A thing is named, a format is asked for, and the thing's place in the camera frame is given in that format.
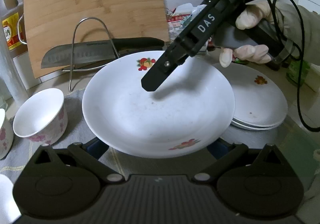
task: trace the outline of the wooden cutting board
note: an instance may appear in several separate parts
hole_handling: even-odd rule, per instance
[[[115,38],[155,37],[168,41],[164,0],[24,0],[25,29],[35,78],[62,67],[41,69],[44,54],[70,44],[75,26],[85,17],[101,19]],[[103,26],[82,23],[75,42],[108,39]]]

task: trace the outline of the gray cloth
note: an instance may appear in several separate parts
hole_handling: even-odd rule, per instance
[[[87,126],[82,114],[83,90],[74,91],[65,97],[65,106],[68,114],[68,126],[63,136],[53,144],[53,148],[66,148],[74,142],[86,143],[95,135]],[[15,182],[24,166],[37,150],[39,145],[27,139],[14,136],[12,147],[2,160],[0,160],[0,173]],[[178,174],[197,173],[209,166],[215,158],[206,150],[191,155],[170,159],[139,158],[110,147],[100,158],[100,162],[121,173],[126,178],[131,173],[143,174]]]

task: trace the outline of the white glove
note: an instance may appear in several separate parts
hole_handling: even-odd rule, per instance
[[[271,9],[267,2],[256,5],[248,5],[236,20],[236,26],[241,29],[250,29],[255,27],[261,19],[265,18],[269,22],[273,22]],[[221,48],[220,64],[222,67],[228,67],[232,62],[232,55],[250,62],[268,63],[271,57],[267,54],[269,48],[265,45],[259,46],[241,46],[235,50],[229,48]]]

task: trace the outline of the black device base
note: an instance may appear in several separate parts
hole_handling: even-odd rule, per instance
[[[15,223],[300,223],[303,187],[276,146],[218,139],[207,147],[218,160],[200,174],[127,181],[97,160],[107,149],[97,138],[39,147],[14,184]]]

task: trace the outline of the bowl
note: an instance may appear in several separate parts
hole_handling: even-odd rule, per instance
[[[13,131],[32,142],[53,144],[63,135],[67,123],[63,92],[51,88],[36,93],[19,108]]]
[[[20,211],[13,199],[13,184],[8,177],[0,174],[0,223],[13,223],[21,216]]]
[[[13,130],[9,120],[5,116],[5,110],[0,109],[0,159],[9,152],[13,141]]]
[[[210,61],[190,57],[155,92],[142,88],[142,77],[162,54],[116,59],[86,87],[84,119],[114,149],[140,157],[177,157],[205,148],[229,127],[235,97]]]

